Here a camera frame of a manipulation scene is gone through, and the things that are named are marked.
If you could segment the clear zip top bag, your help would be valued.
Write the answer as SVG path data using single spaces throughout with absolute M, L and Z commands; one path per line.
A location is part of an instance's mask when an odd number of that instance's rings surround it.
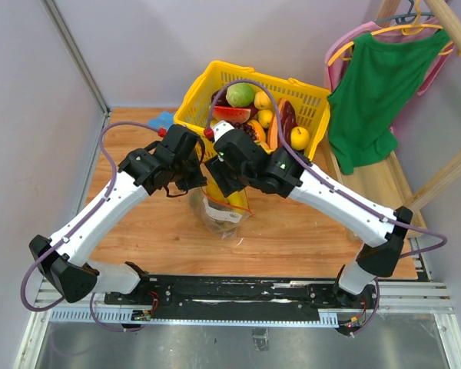
M 253 214 L 246 191 L 239 192 L 246 197 L 249 211 L 235 211 L 226 205 L 210 200 L 204 188 L 205 186 L 190 191 L 189 205 L 192 211 L 210 232 L 222 239 L 235 237 L 238 228 Z

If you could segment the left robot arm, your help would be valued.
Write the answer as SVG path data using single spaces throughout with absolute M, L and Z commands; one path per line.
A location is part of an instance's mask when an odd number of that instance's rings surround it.
M 30 242 L 35 268 L 62 300 L 75 303 L 93 292 L 118 292 L 132 304 L 148 298 L 147 275 L 135 264 L 106 264 L 90 257 L 104 236 L 154 192 L 166 191 L 171 183 L 182 194 L 205 185 L 200 136 L 181 125 L 160 129 L 158 134 L 161 140 L 130 151 L 119 165 L 112 165 L 111 180 L 63 228 Z

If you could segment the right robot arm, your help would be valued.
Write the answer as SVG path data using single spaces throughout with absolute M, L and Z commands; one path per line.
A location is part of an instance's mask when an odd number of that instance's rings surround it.
M 207 135 L 214 140 L 216 154 L 205 165 L 224 196 L 246 187 L 277 194 L 321 211 L 360 238 L 360 252 L 342 267 L 332 290 L 338 305 L 351 307 L 375 278 L 393 274 L 412 211 L 368 201 L 285 147 L 267 153 L 225 121 L 208 129 Z

